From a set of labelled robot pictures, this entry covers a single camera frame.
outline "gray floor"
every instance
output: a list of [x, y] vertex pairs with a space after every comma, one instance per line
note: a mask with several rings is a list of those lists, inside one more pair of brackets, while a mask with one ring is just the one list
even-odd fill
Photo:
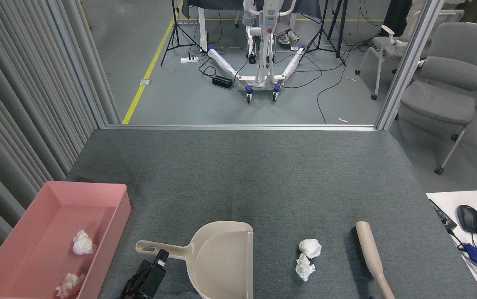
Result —
[[458, 128], [402, 107], [399, 114], [390, 134], [409, 157], [425, 192], [477, 190], [477, 112], [440, 176], [433, 170], [453, 146], [450, 135]]
[[[373, 11], [370, 15], [378, 15], [384, 3], [369, 3]], [[149, 61], [157, 49], [164, 30], [170, 22], [170, 2], [168, 0], [129, 2], [110, 0], [105, 4], [102, 1], [86, 0], [85, 4], [93, 23], [92, 34], [94, 36], [100, 58], [104, 64], [109, 83], [122, 116], [129, 108], [132, 99], [138, 89], [138, 83], [147, 70]], [[357, 8], [349, 9], [348, 19], [356, 19]], [[224, 12], [222, 17], [233, 17]], [[211, 26], [209, 39], [219, 37], [219, 23], [208, 21]], [[352, 43], [372, 34], [372, 27], [363, 26], [359, 23], [358, 31], [355, 22], [347, 23], [347, 42]], [[314, 26], [311, 22], [301, 21], [297, 23], [304, 40], [310, 40], [312, 36], [306, 36], [305, 27]], [[226, 32], [232, 32], [235, 28], [230, 21], [223, 21]], [[193, 32], [193, 27], [185, 27], [185, 30]], [[232, 36], [226, 35], [221, 45], [225, 42], [233, 44]], [[316, 81], [318, 86], [309, 89], [286, 89], [283, 90], [288, 98], [285, 100], [281, 93], [280, 100], [273, 103], [260, 94], [255, 95], [254, 102], [245, 104], [243, 94], [236, 88], [230, 91], [212, 86], [204, 81], [202, 76], [195, 70], [195, 64], [180, 66], [178, 57], [184, 55], [183, 50], [171, 51], [163, 68], [158, 65], [152, 74], [149, 89], [145, 91], [130, 123], [133, 124], [208, 124], [211, 123], [322, 123], [322, 118], [316, 105], [316, 95], [329, 84], [339, 79], [341, 70], [324, 74]], [[370, 57], [366, 66], [362, 68], [360, 78], [353, 71], [360, 63], [363, 53], [353, 51], [348, 59], [348, 67], [342, 76], [341, 84], [324, 93], [320, 97], [320, 105], [326, 114], [327, 123], [341, 123], [338, 117], [350, 121], [350, 123], [373, 123], [378, 111], [382, 108], [383, 97], [392, 80], [390, 70], [395, 67], [394, 63], [386, 62], [383, 69], [379, 99], [369, 99], [369, 91], [373, 89], [376, 62], [375, 57]], [[320, 66], [335, 66], [337, 60], [332, 53], [319, 53], [314, 61]], [[314, 66], [304, 59], [300, 69], [313, 69]], [[172, 73], [188, 74], [188, 80], [175, 80], [174, 85], [169, 82], [174, 78]], [[305, 83], [307, 79], [314, 78], [314, 74], [299, 74], [289, 81], [289, 84]], [[190, 91], [205, 91], [200, 94], [190, 94], [185, 91], [188, 86]], [[457, 148], [447, 165], [445, 172], [438, 176], [432, 170], [445, 158], [447, 151], [453, 145], [449, 139], [456, 128], [443, 123], [434, 122], [421, 117], [409, 110], [401, 108], [401, 118], [394, 122], [390, 130], [396, 140], [413, 163], [416, 176], [425, 192], [435, 191], [463, 191], [477, 189], [477, 115], [475, 121], [468, 127], [464, 139]]]
[[[92, 34], [102, 59], [113, 96], [117, 102], [121, 117], [124, 118], [133, 101], [140, 79], [147, 71], [149, 63], [170, 23], [171, 5], [168, 0], [148, 1], [103, 1], [86, 0], [88, 13], [92, 23]], [[388, 3], [383, 1], [368, 4], [369, 16], [383, 19]], [[192, 16], [196, 17], [194, 8]], [[352, 44], [375, 34], [377, 27], [358, 19], [356, 3], [348, 8], [344, 38]], [[234, 19], [236, 12], [221, 12], [223, 19]], [[218, 18], [217, 11], [207, 11], [206, 17]], [[220, 38], [219, 21], [207, 21], [208, 40]], [[182, 27], [193, 36], [196, 26]], [[244, 27], [233, 26], [233, 21], [222, 22], [223, 39], [214, 43], [214, 47], [223, 47], [227, 52], [225, 58], [236, 68], [245, 61], [244, 49], [228, 47], [245, 47]], [[312, 21], [297, 21], [295, 30], [301, 35], [299, 44], [307, 44], [317, 32], [318, 25]], [[185, 39], [180, 34], [181, 42]], [[287, 56], [283, 49], [278, 49], [276, 59]], [[283, 89], [278, 102], [273, 103], [270, 91], [255, 93], [251, 104], [246, 103], [245, 92], [236, 83], [230, 90], [212, 85], [197, 70], [196, 63], [183, 64], [180, 57], [188, 55], [188, 47], [175, 49], [166, 54], [162, 67], [157, 64], [153, 68], [151, 84], [144, 89], [136, 109], [130, 119], [131, 125], [213, 125], [213, 124], [320, 124], [323, 118], [318, 109], [325, 114], [326, 123], [343, 124], [338, 118], [353, 125], [374, 124], [383, 107], [383, 100], [369, 100], [369, 85], [373, 85], [376, 59], [369, 59], [369, 72], [363, 72], [359, 78], [354, 70], [362, 59], [363, 53], [352, 51], [347, 59], [347, 68], [324, 72], [320, 79], [299, 89]], [[331, 69], [339, 65], [339, 59], [334, 53], [316, 51], [307, 54], [322, 69]], [[283, 61], [279, 66], [284, 69]], [[216, 66], [209, 62], [207, 66]], [[298, 70], [316, 70], [308, 59], [303, 59]], [[241, 74], [254, 74], [248, 64]], [[299, 86], [309, 82], [318, 72], [296, 73], [286, 83], [286, 86]], [[321, 94], [318, 93], [334, 85], [342, 78], [341, 83]], [[387, 87], [390, 81], [384, 78]]]

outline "brush handle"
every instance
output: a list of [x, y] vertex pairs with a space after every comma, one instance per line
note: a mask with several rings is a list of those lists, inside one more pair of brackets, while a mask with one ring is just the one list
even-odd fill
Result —
[[386, 281], [386, 277], [384, 277], [379, 250], [375, 244], [375, 238], [373, 238], [373, 233], [371, 232], [369, 223], [365, 221], [358, 221], [355, 226], [367, 268], [373, 275], [373, 278], [377, 281], [379, 289], [382, 293], [382, 297], [384, 299], [395, 299], [394, 294], [392, 293], [390, 286]]
[[384, 274], [379, 275], [378, 277], [374, 275], [373, 278], [375, 278], [375, 280], [377, 281], [380, 292], [382, 293], [382, 297], [384, 297], [384, 299], [395, 299], [395, 296], [392, 293], [390, 285], [386, 281], [386, 277], [384, 277]]

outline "dustpan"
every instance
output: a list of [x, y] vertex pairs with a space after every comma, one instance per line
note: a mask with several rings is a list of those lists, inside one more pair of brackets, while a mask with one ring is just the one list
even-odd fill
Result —
[[253, 299], [253, 228], [247, 223], [217, 221], [202, 226], [187, 246], [140, 240], [138, 253], [187, 262], [193, 287], [204, 299]]

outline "dustpan handle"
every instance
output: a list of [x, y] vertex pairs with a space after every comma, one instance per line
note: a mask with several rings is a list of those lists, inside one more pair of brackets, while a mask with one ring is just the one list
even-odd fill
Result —
[[187, 247], [184, 246], [175, 246], [146, 240], [139, 240], [139, 242], [135, 244], [135, 250], [141, 254], [157, 254], [161, 249], [168, 251], [170, 253], [168, 257], [171, 259], [186, 260], [188, 251]]

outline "gray table surface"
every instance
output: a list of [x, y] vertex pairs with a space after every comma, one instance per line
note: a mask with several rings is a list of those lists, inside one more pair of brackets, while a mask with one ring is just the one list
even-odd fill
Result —
[[[116, 297], [141, 260], [153, 260], [135, 252], [138, 240], [187, 245], [219, 220], [255, 230], [256, 298], [380, 298], [356, 259], [359, 220], [371, 225], [396, 298], [477, 298], [387, 132], [96, 130], [67, 179], [128, 186], [132, 213], [100, 298]], [[294, 272], [305, 238], [323, 245], [306, 283]], [[155, 298], [198, 298], [183, 261], [166, 270]]]

